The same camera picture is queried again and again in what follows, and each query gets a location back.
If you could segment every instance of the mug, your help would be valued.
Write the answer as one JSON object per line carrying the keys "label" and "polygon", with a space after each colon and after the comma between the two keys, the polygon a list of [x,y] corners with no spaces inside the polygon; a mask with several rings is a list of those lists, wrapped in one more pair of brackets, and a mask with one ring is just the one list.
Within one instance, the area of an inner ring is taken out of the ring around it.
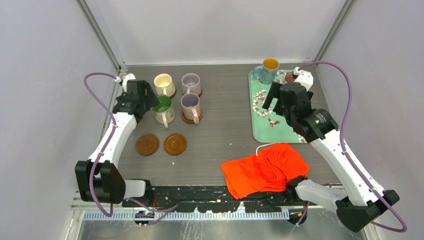
{"label": "mug", "polygon": [[175,118],[175,109],[171,98],[167,95],[158,95],[157,99],[159,100],[159,105],[151,109],[154,118],[160,124],[165,125],[165,128],[168,128],[168,124]]}
{"label": "mug", "polygon": [[267,58],[262,65],[253,69],[253,77],[260,79],[263,84],[271,84],[276,78],[280,63],[274,58]]}
{"label": "mug", "polygon": [[154,87],[157,95],[166,95],[170,98],[175,96],[176,89],[172,77],[169,74],[162,73],[154,78]]}
{"label": "mug", "polygon": [[182,96],[181,105],[183,117],[198,124],[200,121],[199,117],[202,114],[199,96],[195,93],[187,93]]}
{"label": "mug", "polygon": [[187,73],[181,78],[182,94],[194,93],[197,96],[202,95],[200,77],[195,73]]}

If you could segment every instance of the white wall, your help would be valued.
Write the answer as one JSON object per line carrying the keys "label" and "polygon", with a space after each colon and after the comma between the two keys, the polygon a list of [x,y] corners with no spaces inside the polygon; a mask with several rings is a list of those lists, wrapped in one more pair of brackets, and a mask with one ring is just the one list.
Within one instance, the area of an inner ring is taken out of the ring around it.
{"label": "white wall", "polygon": [[127,65],[313,60],[343,0],[87,0]]}
{"label": "white wall", "polygon": [[[60,240],[105,119],[83,77],[115,70],[73,0],[2,0],[0,16],[0,239]],[[110,98],[113,81],[90,84]]]}
{"label": "white wall", "polygon": [[[424,2],[356,1],[323,59],[340,64],[352,79],[353,103],[346,141],[367,170],[400,201],[394,208],[406,233],[380,229],[386,239],[422,239],[424,234]],[[320,66],[327,101],[341,123],[346,83]],[[379,222],[400,228],[391,213]]]}

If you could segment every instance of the white cable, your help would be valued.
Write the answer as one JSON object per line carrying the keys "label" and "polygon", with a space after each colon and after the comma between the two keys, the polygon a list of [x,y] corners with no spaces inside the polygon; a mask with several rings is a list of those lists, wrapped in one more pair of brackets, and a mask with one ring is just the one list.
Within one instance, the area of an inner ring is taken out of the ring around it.
{"label": "white cable", "polygon": [[269,145],[273,145],[273,144],[275,144],[275,142],[273,142],[273,143],[267,143],[267,144],[258,146],[256,148],[256,157],[258,156],[258,150],[259,150],[259,148],[262,148],[262,147],[265,147],[265,146],[269,146]]}

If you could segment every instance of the bird pattern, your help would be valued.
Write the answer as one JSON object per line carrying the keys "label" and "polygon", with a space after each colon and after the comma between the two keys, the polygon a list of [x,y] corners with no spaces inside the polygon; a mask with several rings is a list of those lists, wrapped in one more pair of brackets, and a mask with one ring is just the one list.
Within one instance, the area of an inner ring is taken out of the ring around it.
{"label": "bird pattern", "polygon": [[277,124],[279,124],[279,123],[281,123],[280,121],[273,121],[273,120],[271,120],[271,118],[269,118],[268,117],[268,122],[269,122],[269,127],[270,128],[274,128],[274,125],[277,125]]}

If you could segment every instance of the blue mug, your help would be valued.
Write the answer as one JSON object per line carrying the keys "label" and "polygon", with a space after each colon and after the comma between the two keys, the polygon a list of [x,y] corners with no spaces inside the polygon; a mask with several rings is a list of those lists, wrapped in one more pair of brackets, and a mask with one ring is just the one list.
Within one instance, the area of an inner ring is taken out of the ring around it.
{"label": "blue mug", "polygon": [[274,58],[267,58],[262,65],[253,69],[253,77],[259,79],[263,84],[271,84],[277,76],[280,63]]}

